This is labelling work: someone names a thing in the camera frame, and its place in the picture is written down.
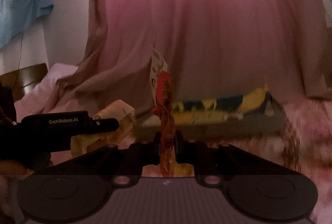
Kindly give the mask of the dark wooden headboard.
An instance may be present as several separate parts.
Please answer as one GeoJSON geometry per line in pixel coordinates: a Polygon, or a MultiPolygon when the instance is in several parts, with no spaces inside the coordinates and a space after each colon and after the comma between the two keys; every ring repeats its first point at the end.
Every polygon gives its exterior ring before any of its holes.
{"type": "Polygon", "coordinates": [[[32,65],[1,75],[1,84],[11,88],[13,100],[16,102],[31,92],[47,73],[46,63],[32,65]]]}

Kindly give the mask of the pink curtain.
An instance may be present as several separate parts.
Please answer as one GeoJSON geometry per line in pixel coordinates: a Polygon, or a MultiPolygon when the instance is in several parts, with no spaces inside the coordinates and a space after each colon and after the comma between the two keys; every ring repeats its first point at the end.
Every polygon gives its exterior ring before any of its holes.
{"type": "Polygon", "coordinates": [[[89,36],[59,105],[98,111],[116,99],[152,106],[151,51],[177,100],[245,94],[268,84],[280,101],[327,92],[322,0],[90,0],[89,36]]]}

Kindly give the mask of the red white snack packet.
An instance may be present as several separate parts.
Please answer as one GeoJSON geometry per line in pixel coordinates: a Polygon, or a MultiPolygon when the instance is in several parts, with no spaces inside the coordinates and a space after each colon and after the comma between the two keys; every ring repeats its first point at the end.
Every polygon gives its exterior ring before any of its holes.
{"type": "Polygon", "coordinates": [[[151,90],[155,102],[153,114],[161,122],[160,170],[164,177],[175,173],[175,120],[173,117],[173,84],[165,59],[155,48],[151,53],[151,90]]]}

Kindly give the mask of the yellow snack packet in tray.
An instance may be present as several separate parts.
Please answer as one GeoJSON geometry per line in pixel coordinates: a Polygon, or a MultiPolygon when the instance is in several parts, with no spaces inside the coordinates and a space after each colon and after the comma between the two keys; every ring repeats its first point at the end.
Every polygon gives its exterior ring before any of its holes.
{"type": "Polygon", "coordinates": [[[224,123],[242,120],[244,115],[263,107],[269,87],[265,85],[246,95],[203,100],[186,100],[173,104],[173,116],[178,126],[224,123]]]}

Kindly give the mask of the cream orange snack packet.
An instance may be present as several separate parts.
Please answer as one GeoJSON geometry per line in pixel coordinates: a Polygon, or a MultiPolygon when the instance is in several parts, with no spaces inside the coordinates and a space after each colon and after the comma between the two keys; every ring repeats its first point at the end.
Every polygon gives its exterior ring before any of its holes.
{"type": "Polygon", "coordinates": [[[71,138],[71,157],[75,158],[106,145],[119,145],[133,129],[136,115],[135,109],[122,100],[116,100],[95,114],[93,119],[116,119],[119,126],[111,130],[111,126],[103,126],[101,133],[80,134],[71,138]]]}

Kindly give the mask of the pink floral bedsheet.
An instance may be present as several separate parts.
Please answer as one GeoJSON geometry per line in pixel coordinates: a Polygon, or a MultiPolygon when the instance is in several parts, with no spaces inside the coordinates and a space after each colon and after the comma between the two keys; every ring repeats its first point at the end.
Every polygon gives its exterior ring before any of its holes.
{"type": "Polygon", "coordinates": [[[302,172],[319,191],[311,214],[314,223],[331,223],[331,102],[287,103],[284,128],[273,134],[204,137],[210,147],[229,143],[252,154],[302,172]]]}

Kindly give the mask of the grey snack tray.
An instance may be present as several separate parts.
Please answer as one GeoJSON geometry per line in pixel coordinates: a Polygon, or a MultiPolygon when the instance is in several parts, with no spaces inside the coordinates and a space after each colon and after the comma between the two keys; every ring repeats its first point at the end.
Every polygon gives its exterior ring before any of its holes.
{"type": "Polygon", "coordinates": [[[186,140],[278,136],[285,126],[285,111],[270,95],[260,107],[246,113],[223,111],[174,112],[175,128],[186,140]]]}

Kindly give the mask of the pale pink pillow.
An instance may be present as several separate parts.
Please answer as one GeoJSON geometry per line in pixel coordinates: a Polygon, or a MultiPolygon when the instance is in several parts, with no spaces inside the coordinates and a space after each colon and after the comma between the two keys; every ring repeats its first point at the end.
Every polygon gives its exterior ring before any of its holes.
{"type": "Polygon", "coordinates": [[[55,88],[56,82],[75,73],[77,66],[55,63],[31,92],[15,102],[17,121],[28,115],[41,114],[55,88]]]}

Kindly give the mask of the blue hanging cloth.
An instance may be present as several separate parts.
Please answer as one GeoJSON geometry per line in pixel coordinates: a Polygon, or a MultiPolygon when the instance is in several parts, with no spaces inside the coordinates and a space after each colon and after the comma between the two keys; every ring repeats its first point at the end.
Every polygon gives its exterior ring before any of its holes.
{"type": "Polygon", "coordinates": [[[54,0],[1,0],[1,47],[53,8],[54,0]]]}

